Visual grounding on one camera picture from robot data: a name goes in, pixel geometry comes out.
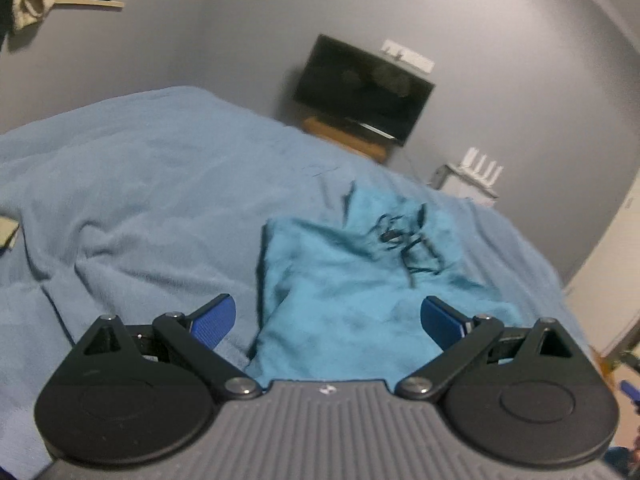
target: light blue bedsheet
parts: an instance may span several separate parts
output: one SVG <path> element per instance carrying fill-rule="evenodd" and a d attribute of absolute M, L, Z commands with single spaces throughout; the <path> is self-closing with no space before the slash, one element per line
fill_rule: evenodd
<path fill-rule="evenodd" d="M 391 173 L 195 88 L 104 101 L 0 136 L 0 214 L 22 227 L 0 256 L 0 465 L 48 463 L 33 403 L 105 312 L 148 323 L 221 292 L 238 321 L 217 351 L 238 367 L 258 330 L 255 267 L 274 216 L 342 224 L 352 181 L 432 201 L 455 218 L 465 268 L 584 345 L 546 260 L 492 210 Z"/>

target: gray ridged plate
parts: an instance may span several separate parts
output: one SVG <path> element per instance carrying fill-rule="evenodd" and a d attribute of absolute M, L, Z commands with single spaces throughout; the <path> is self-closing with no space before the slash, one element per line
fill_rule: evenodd
<path fill-rule="evenodd" d="M 601 462 L 557 472 L 503 465 L 462 444 L 426 402 L 382 381 L 277 381 L 227 403 L 189 447 L 134 470 L 56 462 L 40 480 L 613 480 Z"/>

